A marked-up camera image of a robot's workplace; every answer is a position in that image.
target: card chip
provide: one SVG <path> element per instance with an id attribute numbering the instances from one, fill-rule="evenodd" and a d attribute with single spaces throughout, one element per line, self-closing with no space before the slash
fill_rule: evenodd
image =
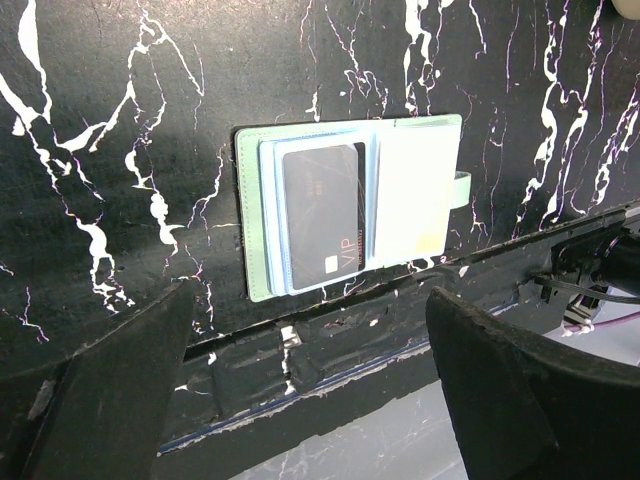
<path id="1" fill-rule="evenodd" d="M 327 257 L 324 259 L 324 272 L 333 273 L 338 271 L 338 256 Z"/>

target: black cable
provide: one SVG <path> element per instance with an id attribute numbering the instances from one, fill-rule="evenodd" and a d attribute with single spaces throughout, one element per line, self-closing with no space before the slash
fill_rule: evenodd
<path id="1" fill-rule="evenodd" d="M 573 283 L 562 282 L 560 280 L 554 280 L 548 277 L 537 276 L 533 279 L 537 285 L 543 287 L 557 288 L 560 290 L 567 290 L 574 293 L 580 293 L 585 297 L 597 298 L 598 300 L 605 300 L 607 302 L 614 303 L 626 303 L 627 305 L 640 305 L 640 298 L 637 297 L 620 297 L 618 295 L 609 295 L 607 293 L 597 292 L 590 288 L 581 287 Z"/>

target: credit card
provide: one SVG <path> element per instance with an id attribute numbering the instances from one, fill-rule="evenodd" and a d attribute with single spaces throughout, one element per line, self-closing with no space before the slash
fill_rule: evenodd
<path id="1" fill-rule="evenodd" d="M 365 153 L 358 142 L 283 155 L 294 290 L 364 269 Z"/>

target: black marble surface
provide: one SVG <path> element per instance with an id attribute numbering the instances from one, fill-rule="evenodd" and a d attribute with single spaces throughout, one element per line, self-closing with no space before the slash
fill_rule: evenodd
<path id="1" fill-rule="evenodd" d="M 427 267 L 251 303 L 241 126 L 460 113 L 436 263 L 639 198 L 635 30 L 598 0 L 2 2 L 0 356 L 182 278 L 198 343 Z"/>

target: cable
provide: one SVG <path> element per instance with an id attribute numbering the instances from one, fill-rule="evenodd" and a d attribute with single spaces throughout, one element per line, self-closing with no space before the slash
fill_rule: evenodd
<path id="1" fill-rule="evenodd" d="M 616 325 L 620 325 L 622 323 L 631 322 L 632 320 L 637 320 L 640 318 L 640 312 L 635 312 L 630 315 L 625 315 L 624 317 L 614 318 L 613 320 L 607 320 L 606 322 L 598 322 L 598 323 L 590 323 L 587 325 L 569 325 L 564 327 L 565 330 L 569 330 L 570 332 L 576 333 L 582 331 L 582 329 L 587 327 L 593 327 L 594 330 L 600 330 L 602 328 L 614 327 Z"/>
<path id="2" fill-rule="evenodd" d="M 607 302 L 625 303 L 627 305 L 640 305 L 640 298 L 637 297 L 620 297 L 618 295 L 609 295 L 607 293 L 597 292 L 590 288 L 581 287 L 573 283 L 561 282 L 560 280 L 554 280 L 552 278 L 537 276 L 533 281 L 536 285 L 543 287 L 557 288 L 560 290 L 567 290 L 569 292 L 580 293 L 585 297 L 597 298 L 598 300 L 605 300 Z"/>

